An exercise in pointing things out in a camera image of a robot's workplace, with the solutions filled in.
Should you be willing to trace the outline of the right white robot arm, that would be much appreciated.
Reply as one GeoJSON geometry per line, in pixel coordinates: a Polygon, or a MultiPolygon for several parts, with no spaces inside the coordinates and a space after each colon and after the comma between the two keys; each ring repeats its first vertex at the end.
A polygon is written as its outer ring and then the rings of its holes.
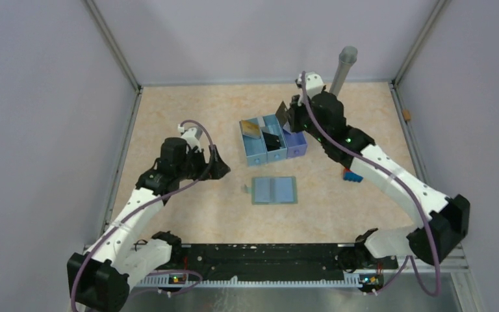
{"type": "Polygon", "coordinates": [[[355,250],[357,263],[372,268],[387,256],[413,255],[429,265],[440,264],[468,233],[470,202],[428,186],[392,160],[371,136],[348,125],[344,105],[317,73],[303,72],[295,83],[301,93],[284,110],[290,130],[311,135],[332,161],[375,185],[413,222],[368,231],[355,250]]]}

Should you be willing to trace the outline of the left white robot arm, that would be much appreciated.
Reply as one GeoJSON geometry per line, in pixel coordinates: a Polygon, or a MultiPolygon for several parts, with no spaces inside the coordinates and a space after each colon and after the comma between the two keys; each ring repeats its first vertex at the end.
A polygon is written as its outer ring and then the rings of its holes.
{"type": "Polygon", "coordinates": [[[166,138],[152,167],[142,173],[116,219],[84,253],[67,262],[70,307],[120,311],[130,292],[157,267],[178,267],[180,248],[151,239],[134,250],[142,230],[182,191],[230,172],[206,128],[195,120],[181,122],[179,136],[166,138]]]}

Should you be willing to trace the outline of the green leather card holder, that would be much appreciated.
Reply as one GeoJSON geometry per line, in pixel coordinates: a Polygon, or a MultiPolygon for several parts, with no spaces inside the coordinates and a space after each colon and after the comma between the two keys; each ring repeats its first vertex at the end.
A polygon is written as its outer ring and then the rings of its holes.
{"type": "Polygon", "coordinates": [[[294,176],[253,177],[242,191],[251,196],[253,205],[291,205],[298,203],[298,191],[294,176]]]}

